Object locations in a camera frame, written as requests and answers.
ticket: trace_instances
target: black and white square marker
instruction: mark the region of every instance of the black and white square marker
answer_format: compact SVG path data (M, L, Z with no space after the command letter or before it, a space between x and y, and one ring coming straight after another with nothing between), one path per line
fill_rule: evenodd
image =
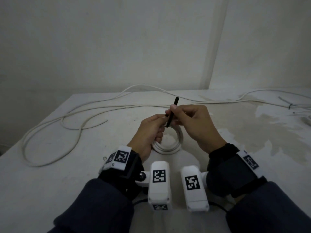
M153 170L152 182L165 182L165 169L163 170Z
M120 163L126 163L128 155L129 155L128 152L118 150L115 157L115 161Z
M187 190L194 190L194 189L200 188L199 180L196 175L186 176L185 180L186 180Z
M168 210L167 204L153 204L154 210Z
M113 159L114 159L114 156L115 156L115 152L113 153L113 154L111 154L110 156L109 156L109 158L107 159L107 162L106 163L110 163Z
M248 165L255 170L256 168L259 167L259 165L252 159L251 156L247 155L245 157L243 157L243 159L248 163Z

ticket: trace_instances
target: white wall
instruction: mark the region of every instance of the white wall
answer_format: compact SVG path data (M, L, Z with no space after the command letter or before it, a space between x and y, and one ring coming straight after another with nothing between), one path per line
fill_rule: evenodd
M198 89L216 0L0 0L0 143L72 93Z
M311 0L229 0L209 88L311 86Z

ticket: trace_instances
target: white tracking device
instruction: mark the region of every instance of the white tracking device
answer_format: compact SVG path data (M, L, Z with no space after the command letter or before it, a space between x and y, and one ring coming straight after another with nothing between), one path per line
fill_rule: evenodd
M195 165L183 167L180 171L183 183L187 209L190 212L208 211L208 204L205 193L207 172L201 173Z
M172 194L169 180L169 164L156 161L151 165L150 172L144 172L146 179L136 181L138 186L149 187L148 203L154 211L172 209Z

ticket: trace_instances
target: white table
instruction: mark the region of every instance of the white table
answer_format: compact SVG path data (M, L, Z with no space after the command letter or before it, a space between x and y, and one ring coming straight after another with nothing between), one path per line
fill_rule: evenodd
M284 90L311 95L311 89L286 88ZM192 90L174 91L175 94L198 100L235 99L248 90ZM70 108L87 101L111 98L117 93L75 94L51 113L46 120L65 114ZM253 98L286 104L311 103L295 95L278 92L256 92ZM135 92L116 100L97 105L118 104L171 104L174 96L162 92ZM179 104L189 103L180 99ZM212 119L227 142L253 154L267 179L276 182L288 196L311 216L311 127L293 116L292 110L254 102L208 105ZM26 166L16 144L0 158L0 232L46 232L53 227L53 219L66 210L82 190L85 183L96 178L108 156L120 144L126 145L136 132L142 119L163 113L158 107L140 107L111 111L95 117L90 124L103 119L108 122L84 130L76 148L64 159L42 168ZM83 119L94 114L88 111L66 119L78 126ZM211 207L210 212L189 213L180 178L183 166L195 164L204 171L208 155L200 150L184 132L182 150L171 156L154 151L144 163L146 170L155 160L166 160L171 168L171 188L174 210L162 215L153 213L148 204L135 207L131 232L230 232L225 213ZM66 130L59 122L37 133L30 140L26 152L31 160L45 162L67 149L75 139L76 131ZM209 200L227 209L231 204L208 193Z

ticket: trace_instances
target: vertical wall trim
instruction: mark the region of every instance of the vertical wall trim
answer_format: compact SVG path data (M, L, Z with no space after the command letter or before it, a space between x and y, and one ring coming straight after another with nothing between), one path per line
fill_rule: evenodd
M207 44L204 69L200 81L200 89L208 89L211 83L221 33L224 27L229 0L216 0L213 10L212 27Z

